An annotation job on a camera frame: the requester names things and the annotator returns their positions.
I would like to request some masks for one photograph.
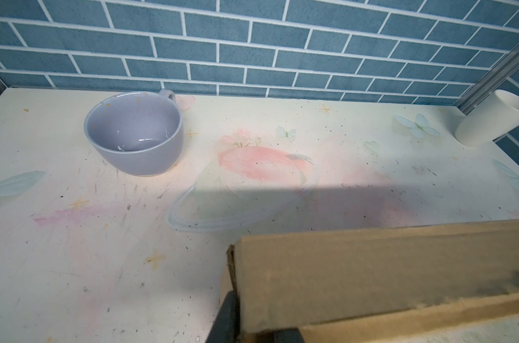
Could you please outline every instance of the ceramic mug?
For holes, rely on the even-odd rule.
[[[481,101],[458,125],[454,137],[477,147],[519,126],[519,96],[497,89]]]
[[[114,167],[136,176],[166,172],[183,146],[183,118],[175,94],[128,92],[96,105],[84,120],[84,133]]]

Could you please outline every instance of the white cup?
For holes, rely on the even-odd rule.
[[[492,141],[519,126],[519,97],[497,89],[458,125],[454,137],[468,147]]]

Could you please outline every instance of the cardboard box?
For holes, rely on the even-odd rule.
[[[240,239],[242,341],[367,342],[519,314],[519,220]]]

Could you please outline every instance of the mug handle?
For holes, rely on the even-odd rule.
[[[170,100],[172,100],[173,102],[175,102],[175,93],[172,92],[171,90],[169,90],[169,89],[162,89],[159,92],[159,94],[163,95],[163,96],[169,98]]]

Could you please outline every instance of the table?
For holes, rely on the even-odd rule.
[[[493,160],[519,167],[457,142],[456,107],[183,96],[182,155],[142,178],[84,136],[113,94],[0,97],[0,181],[34,172],[0,184],[0,342],[204,341],[243,234],[519,218]]]

